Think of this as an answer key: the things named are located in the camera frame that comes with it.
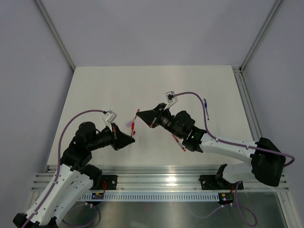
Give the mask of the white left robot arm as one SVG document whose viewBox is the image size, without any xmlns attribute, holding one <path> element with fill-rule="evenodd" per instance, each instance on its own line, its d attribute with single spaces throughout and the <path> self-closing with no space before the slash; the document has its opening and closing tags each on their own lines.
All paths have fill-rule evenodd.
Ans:
<svg viewBox="0 0 304 228">
<path fill-rule="evenodd" d="M 114 123 L 102 131 L 93 122 L 80 124 L 51 181 L 27 212 L 14 217 L 15 226 L 57 228 L 83 194 L 103 183 L 102 170 L 89 164 L 92 151 L 106 146 L 117 151 L 134 142 L 133 137 L 121 132 Z"/>
</svg>

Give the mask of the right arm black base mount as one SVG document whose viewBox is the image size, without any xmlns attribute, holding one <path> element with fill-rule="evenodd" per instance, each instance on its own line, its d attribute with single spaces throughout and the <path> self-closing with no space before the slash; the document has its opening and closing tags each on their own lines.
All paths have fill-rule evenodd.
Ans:
<svg viewBox="0 0 304 228">
<path fill-rule="evenodd" d="M 202 190 L 235 190 L 237 183 L 230 183 L 216 175 L 200 175 L 199 182 Z"/>
</svg>

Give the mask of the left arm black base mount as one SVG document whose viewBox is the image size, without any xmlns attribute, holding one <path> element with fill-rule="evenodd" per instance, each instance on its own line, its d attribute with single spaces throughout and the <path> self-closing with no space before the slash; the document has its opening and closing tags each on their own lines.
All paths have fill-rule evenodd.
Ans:
<svg viewBox="0 0 304 228">
<path fill-rule="evenodd" d="M 117 175 L 102 175 L 93 180 L 93 186 L 90 190 L 116 190 Z"/>
</svg>

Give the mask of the red grip gel pen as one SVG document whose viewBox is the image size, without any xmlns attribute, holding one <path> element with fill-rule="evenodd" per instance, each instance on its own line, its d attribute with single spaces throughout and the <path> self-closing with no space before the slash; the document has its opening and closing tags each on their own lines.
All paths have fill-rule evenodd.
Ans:
<svg viewBox="0 0 304 228">
<path fill-rule="evenodd" d="M 135 131 L 135 121 L 132 120 L 133 124 L 131 126 L 131 137 L 133 138 L 134 137 L 134 134 L 133 134 L 133 131 Z"/>
</svg>

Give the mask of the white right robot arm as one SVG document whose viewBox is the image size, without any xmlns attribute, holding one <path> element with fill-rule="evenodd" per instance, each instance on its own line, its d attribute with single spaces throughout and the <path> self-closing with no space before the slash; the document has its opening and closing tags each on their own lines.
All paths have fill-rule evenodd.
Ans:
<svg viewBox="0 0 304 228">
<path fill-rule="evenodd" d="M 286 159 L 269 139 L 230 142 L 216 138 L 196 127 L 195 120 L 186 111 L 172 115 L 166 106 L 160 103 L 154 109 L 139 111 L 136 115 L 150 128 L 161 126 L 182 139 L 182 145 L 191 152 L 216 153 L 237 159 L 250 165 L 249 177 L 271 187 L 279 185 Z"/>
</svg>

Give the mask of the blue grip gel pen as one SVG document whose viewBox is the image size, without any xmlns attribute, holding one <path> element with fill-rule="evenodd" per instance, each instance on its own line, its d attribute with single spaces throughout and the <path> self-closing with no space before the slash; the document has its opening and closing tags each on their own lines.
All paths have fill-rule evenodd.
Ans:
<svg viewBox="0 0 304 228">
<path fill-rule="evenodd" d="M 205 106 L 206 118 L 207 118 L 207 120 L 209 120 L 207 100 L 204 98 L 203 102 L 204 102 L 204 106 Z"/>
</svg>

